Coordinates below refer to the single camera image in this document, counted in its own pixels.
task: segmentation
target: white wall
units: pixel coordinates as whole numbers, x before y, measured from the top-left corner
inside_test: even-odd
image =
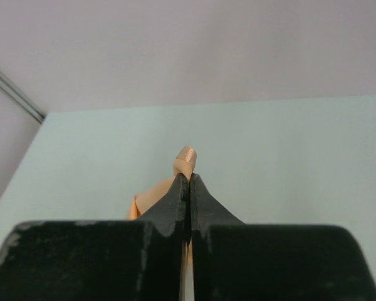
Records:
[[[0,0],[45,112],[376,94],[376,0]]]
[[[376,97],[51,114],[0,201],[0,244],[29,219],[124,219],[186,144],[238,218],[344,226],[376,279]]]
[[[39,124],[0,91],[0,197],[38,129]]]

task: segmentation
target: gray wall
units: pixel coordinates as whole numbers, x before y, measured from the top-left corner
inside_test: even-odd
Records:
[[[32,117],[0,91],[0,197],[38,128]]]
[[[0,0],[45,112],[376,94],[376,0]]]

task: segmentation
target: light gray background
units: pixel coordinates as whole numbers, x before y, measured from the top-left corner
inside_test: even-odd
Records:
[[[342,225],[376,279],[376,97],[50,114],[0,201],[0,244],[29,219],[124,219],[186,144],[238,218]]]
[[[0,0],[45,112],[376,94],[376,0]]]

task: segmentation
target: curled ribbon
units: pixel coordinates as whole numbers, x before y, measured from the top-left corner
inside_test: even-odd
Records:
[[[141,214],[144,214],[144,212],[146,212],[167,193],[174,181],[175,176],[179,173],[185,175],[189,181],[192,173],[194,172],[195,165],[195,150],[189,146],[184,146],[173,162],[173,177],[159,182],[151,190],[136,194],[133,197],[127,218],[135,219]]]

